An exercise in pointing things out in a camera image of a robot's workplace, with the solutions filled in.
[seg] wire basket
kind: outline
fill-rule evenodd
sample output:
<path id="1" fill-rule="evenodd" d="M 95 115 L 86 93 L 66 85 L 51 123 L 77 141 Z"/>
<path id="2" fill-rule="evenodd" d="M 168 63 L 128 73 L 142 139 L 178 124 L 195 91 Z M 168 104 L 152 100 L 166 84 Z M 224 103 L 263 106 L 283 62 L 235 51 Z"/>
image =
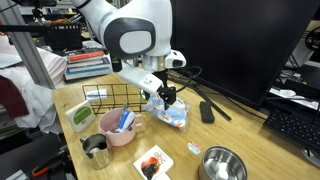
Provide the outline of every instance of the wire basket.
<path id="1" fill-rule="evenodd" d="M 132 84 L 99 84 L 83 85 L 82 91 L 86 100 L 90 101 L 95 114 L 105 114 L 114 108 L 122 108 L 123 104 L 128 109 L 141 113 L 144 100 L 141 90 Z"/>

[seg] stack of books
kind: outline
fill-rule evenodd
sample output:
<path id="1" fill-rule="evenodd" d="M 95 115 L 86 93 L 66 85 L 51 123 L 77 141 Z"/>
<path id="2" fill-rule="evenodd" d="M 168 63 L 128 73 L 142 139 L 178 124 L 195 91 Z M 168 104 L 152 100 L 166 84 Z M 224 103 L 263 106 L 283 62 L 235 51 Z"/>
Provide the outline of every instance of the stack of books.
<path id="1" fill-rule="evenodd" d="M 111 74 L 112 65 L 109 53 L 101 49 L 75 51 L 66 56 L 65 80 Z"/>

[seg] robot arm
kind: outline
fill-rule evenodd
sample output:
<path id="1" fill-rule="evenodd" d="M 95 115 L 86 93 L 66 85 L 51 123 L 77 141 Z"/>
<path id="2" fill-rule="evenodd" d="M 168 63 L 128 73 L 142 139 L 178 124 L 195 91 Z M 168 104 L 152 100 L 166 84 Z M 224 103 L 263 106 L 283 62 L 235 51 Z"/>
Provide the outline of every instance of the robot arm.
<path id="1" fill-rule="evenodd" d="M 111 55 L 123 60 L 141 56 L 143 69 L 124 68 L 119 72 L 121 78 L 150 94 L 159 94 L 168 104 L 175 101 L 175 89 L 166 85 L 166 69 L 183 67 L 186 60 L 171 50 L 170 0 L 133 0 L 121 9 L 105 0 L 71 2 Z"/>
<path id="2" fill-rule="evenodd" d="M 117 9 L 105 0 L 71 0 L 110 54 L 132 59 L 170 54 L 170 0 L 134 0 Z"/>

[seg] book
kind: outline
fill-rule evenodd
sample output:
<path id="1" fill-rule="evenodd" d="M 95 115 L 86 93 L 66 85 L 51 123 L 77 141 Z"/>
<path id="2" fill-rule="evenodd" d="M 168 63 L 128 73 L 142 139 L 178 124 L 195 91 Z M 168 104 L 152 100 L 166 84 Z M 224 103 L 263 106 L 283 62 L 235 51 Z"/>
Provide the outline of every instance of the book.
<path id="1" fill-rule="evenodd" d="M 106 55 L 95 56 L 95 57 L 86 58 L 86 59 L 79 59 L 77 61 L 69 61 L 68 58 L 67 58 L 67 62 L 68 62 L 68 64 L 77 64 L 77 63 L 80 63 L 80 62 L 90 62 L 90 61 L 93 61 L 93 60 L 102 59 L 105 56 Z"/>
<path id="2" fill-rule="evenodd" d="M 64 73 L 64 77 L 66 80 L 71 80 L 71 79 L 79 79 L 79 78 L 85 78 L 85 77 L 107 75 L 111 73 L 112 73 L 112 69 L 110 67 L 89 69 L 89 70 L 83 70 L 78 72 L 70 72 L 67 68 L 66 72 Z"/>
<path id="3" fill-rule="evenodd" d="M 107 67 L 107 65 L 110 64 L 110 61 L 108 60 L 107 57 L 103 57 L 101 59 L 101 61 L 102 61 L 102 63 L 100 63 L 100 64 L 81 66 L 81 67 L 71 67 L 68 69 L 70 72 L 77 72 L 77 71 L 83 71 L 83 70 L 89 70 L 89 69 L 103 68 L 103 67 Z"/>
<path id="4" fill-rule="evenodd" d="M 133 163 L 145 180 L 170 179 L 166 172 L 172 165 L 173 160 L 158 145 L 152 147 Z"/>
<path id="5" fill-rule="evenodd" d="M 91 65 L 97 65 L 102 63 L 103 63 L 103 59 L 98 58 L 97 60 L 92 60 L 92 61 L 78 62 L 78 63 L 72 63 L 72 64 L 68 63 L 67 68 L 91 66 Z"/>
<path id="6" fill-rule="evenodd" d="M 81 54 L 74 54 L 67 56 L 67 60 L 69 62 L 78 62 L 83 60 L 89 60 L 89 58 L 103 56 L 104 51 L 93 51 L 93 52 L 85 52 Z"/>

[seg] clear plastic bag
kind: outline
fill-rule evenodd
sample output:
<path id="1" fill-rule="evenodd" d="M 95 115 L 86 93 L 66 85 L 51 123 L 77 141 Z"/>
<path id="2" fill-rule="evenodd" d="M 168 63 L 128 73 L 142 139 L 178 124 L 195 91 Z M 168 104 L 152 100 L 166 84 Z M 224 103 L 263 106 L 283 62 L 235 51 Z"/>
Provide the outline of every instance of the clear plastic bag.
<path id="1" fill-rule="evenodd" d="M 176 101 L 167 110 L 164 107 L 164 101 L 160 96 L 151 96 L 144 109 L 161 121 L 179 128 L 180 131 L 185 131 L 190 110 L 189 104 L 177 97 Z"/>

